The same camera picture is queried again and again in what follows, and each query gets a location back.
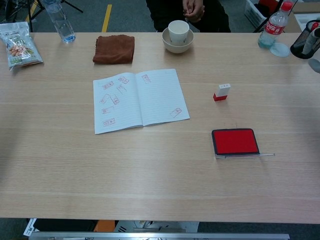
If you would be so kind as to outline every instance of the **white bowl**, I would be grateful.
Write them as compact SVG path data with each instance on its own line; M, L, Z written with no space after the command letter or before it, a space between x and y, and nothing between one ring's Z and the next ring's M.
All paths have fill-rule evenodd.
M170 35L169 35L169 29L166 28L162 33L162 41L163 41L164 47L169 52L174 54L182 54L190 48L192 42L194 41L194 33L190 29L188 32L186 44L183 46L175 46L175 45L172 45L170 40Z

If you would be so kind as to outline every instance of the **brown towel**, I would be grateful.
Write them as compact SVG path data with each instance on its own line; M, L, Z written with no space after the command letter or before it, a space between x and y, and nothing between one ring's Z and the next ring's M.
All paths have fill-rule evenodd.
M97 64L130 64L134 58L135 38L126 35L99 36L93 62Z

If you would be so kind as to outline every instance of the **person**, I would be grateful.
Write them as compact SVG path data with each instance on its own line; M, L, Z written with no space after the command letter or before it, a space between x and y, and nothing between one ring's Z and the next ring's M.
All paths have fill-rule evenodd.
M229 17L219 0L146 0L154 28L166 29L174 20L188 20L203 33L230 33Z

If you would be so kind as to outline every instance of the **plastic water bottle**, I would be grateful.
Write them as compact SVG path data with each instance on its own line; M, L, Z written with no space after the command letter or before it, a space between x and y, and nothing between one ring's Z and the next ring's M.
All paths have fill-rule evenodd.
M258 39L260 48L269 49L272 47L277 37L283 32L285 26L288 24L288 15L292 7L293 3L291 1L285 1L280 10L269 18L269 21L266 23L264 30Z
M41 0L41 2L49 14L62 41L65 43L73 42L76 39L76 35L62 8L60 0Z

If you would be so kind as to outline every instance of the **yellow floor line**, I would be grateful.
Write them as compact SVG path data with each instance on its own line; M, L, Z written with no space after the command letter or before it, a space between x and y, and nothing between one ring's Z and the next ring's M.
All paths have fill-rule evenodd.
M108 4L108 6L106 7L105 17L104 17L104 21L103 21L102 30L101 30L101 32L103 32L103 33L106 33L107 29L108 29L111 8L112 8L112 4Z
M34 3L32 4L31 9L30 9L31 17L32 17L32 15L34 14L36 8L37 8L37 4L34 2ZM29 14L28 14L28 16L26 16L25 21L26 21L26 22L29 22Z

